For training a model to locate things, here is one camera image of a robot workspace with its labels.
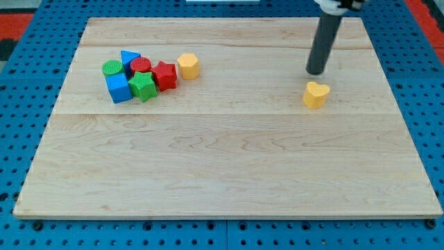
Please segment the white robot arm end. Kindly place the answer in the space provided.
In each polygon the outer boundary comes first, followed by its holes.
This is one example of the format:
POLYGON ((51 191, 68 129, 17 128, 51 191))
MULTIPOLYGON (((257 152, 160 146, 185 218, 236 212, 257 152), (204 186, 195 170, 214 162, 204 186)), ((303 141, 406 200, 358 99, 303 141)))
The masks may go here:
POLYGON ((368 0, 314 0, 324 13, 342 16, 349 10, 360 11, 368 0))

